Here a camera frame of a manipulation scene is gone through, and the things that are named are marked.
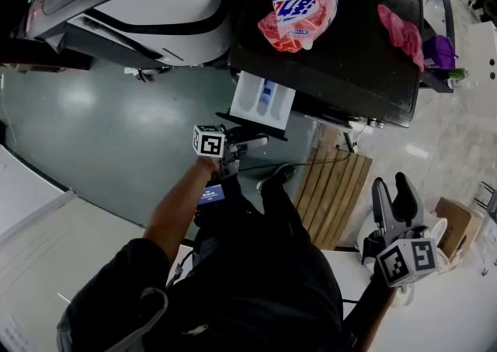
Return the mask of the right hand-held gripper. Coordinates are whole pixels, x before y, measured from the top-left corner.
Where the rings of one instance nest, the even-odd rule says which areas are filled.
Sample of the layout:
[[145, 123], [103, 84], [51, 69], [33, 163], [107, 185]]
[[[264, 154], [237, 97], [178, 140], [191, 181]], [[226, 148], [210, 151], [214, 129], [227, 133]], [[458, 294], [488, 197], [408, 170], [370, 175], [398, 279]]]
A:
[[373, 258], [390, 288], [412, 284], [434, 273], [437, 267], [436, 242], [426, 238], [428, 228], [423, 223], [422, 201], [411, 180], [401, 172], [395, 174], [397, 195], [392, 202], [384, 181], [377, 177], [372, 185], [374, 220], [386, 232], [395, 218], [407, 227], [389, 245], [379, 231], [363, 240], [363, 261]]

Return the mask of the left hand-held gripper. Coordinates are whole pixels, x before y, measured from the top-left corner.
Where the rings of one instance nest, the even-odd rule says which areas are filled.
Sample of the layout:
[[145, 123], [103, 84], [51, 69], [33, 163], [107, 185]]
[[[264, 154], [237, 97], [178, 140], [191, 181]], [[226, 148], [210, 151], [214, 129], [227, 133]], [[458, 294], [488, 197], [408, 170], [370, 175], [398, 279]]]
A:
[[223, 124], [193, 126], [193, 149], [200, 157], [219, 161], [219, 178], [238, 173], [242, 151], [261, 148], [267, 143], [267, 136], [250, 127], [227, 129]]

